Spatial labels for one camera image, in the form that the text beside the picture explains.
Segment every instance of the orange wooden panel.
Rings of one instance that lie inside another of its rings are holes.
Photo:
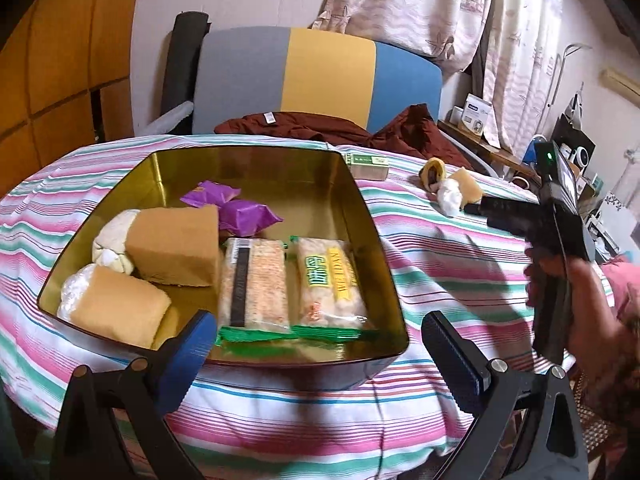
[[[0,132],[27,119],[26,54],[29,22],[27,10],[0,52]]]
[[[0,140],[0,168],[0,197],[40,169],[30,124]]]
[[[136,0],[95,0],[89,64],[91,87],[129,75],[135,6]]]
[[[100,88],[100,104],[104,139],[117,140],[133,137],[129,79]]]
[[[85,93],[33,120],[33,133],[44,166],[80,146],[95,142],[91,99]]]
[[[86,89],[94,0],[38,0],[31,23],[31,113]]]

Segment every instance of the black label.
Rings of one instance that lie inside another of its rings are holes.
[[[238,249],[236,261],[236,275],[234,276],[234,288],[231,291],[231,322],[230,326],[244,327],[244,311],[246,307],[246,279],[249,273],[250,248]]]

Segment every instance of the blue gripper pad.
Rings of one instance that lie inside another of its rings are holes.
[[[484,354],[473,342],[460,337],[440,311],[424,316],[422,343],[460,410],[473,416],[481,415],[484,410],[482,394],[491,381]]]
[[[165,341],[153,363],[154,404],[160,415],[178,409],[216,340],[216,318],[199,310],[176,336]]]

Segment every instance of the small green box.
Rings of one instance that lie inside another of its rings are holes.
[[[389,160],[386,156],[347,153],[344,155],[344,161],[354,178],[386,180],[389,174]]]

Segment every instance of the barcode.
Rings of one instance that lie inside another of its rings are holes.
[[[234,238],[234,244],[231,249],[231,263],[235,264],[238,261],[238,251],[240,249],[251,248],[251,240],[247,238]]]

